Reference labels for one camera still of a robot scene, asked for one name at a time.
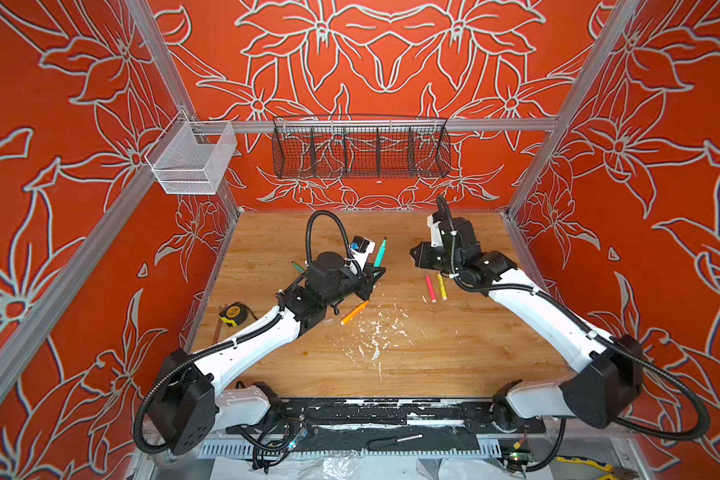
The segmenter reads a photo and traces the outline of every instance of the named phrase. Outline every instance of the yellow and black tape measure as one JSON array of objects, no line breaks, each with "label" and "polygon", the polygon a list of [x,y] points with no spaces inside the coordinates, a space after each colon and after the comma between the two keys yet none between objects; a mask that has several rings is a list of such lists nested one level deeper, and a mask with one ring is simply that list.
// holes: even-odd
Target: yellow and black tape measure
[{"label": "yellow and black tape measure", "polygon": [[219,318],[228,326],[242,325],[248,320],[248,308],[240,302],[234,302],[230,306],[222,308]]}]

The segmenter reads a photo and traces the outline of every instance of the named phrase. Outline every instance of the black mesh basket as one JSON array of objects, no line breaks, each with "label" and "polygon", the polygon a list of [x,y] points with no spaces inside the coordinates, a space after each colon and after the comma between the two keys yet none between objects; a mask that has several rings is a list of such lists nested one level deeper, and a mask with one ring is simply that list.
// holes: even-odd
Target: black mesh basket
[{"label": "black mesh basket", "polygon": [[438,178],[451,171],[444,118],[276,117],[278,178]]}]

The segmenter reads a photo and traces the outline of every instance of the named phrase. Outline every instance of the wooden table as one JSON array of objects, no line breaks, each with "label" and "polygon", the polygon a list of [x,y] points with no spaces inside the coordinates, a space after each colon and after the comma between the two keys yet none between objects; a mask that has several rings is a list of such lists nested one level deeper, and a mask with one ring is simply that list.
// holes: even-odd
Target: wooden table
[{"label": "wooden table", "polygon": [[[490,396],[506,382],[559,376],[562,357],[535,331],[490,298],[466,293],[447,280],[448,300],[429,301],[424,275],[410,249],[429,239],[430,212],[339,213],[351,240],[366,236],[377,245],[386,236],[383,266],[371,303],[346,326],[343,314],[361,301],[341,305],[296,341],[270,353],[240,379],[266,382],[280,396]],[[472,222],[483,251],[517,255],[498,214],[459,213]],[[257,315],[275,305],[275,292],[303,264],[309,213],[246,212],[197,333],[194,350],[213,343],[221,306],[244,302]],[[312,255],[343,252],[336,225],[325,216],[312,230]],[[221,327],[221,339],[234,329]]]}]

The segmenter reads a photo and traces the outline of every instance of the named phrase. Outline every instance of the pliers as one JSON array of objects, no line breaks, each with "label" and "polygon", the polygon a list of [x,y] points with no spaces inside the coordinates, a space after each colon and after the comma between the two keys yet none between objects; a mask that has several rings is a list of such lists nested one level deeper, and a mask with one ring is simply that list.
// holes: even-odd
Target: pliers
[{"label": "pliers", "polygon": [[632,480],[633,478],[638,478],[640,476],[634,470],[629,470],[628,468],[624,467],[612,466],[611,464],[598,462],[596,460],[593,460],[592,458],[568,457],[559,455],[555,457],[555,460],[557,460],[558,462],[580,463],[582,465],[588,465],[606,473],[604,476],[598,477],[597,480]]}]

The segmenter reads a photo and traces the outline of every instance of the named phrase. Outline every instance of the white wire basket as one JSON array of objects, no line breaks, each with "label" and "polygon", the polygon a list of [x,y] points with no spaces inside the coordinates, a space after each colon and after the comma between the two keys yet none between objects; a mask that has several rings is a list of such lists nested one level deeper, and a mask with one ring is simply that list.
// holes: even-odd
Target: white wire basket
[{"label": "white wire basket", "polygon": [[[202,124],[222,127],[221,134],[195,133]],[[208,195],[219,188],[236,147],[229,121],[189,121],[179,112],[145,159],[167,194]]]}]

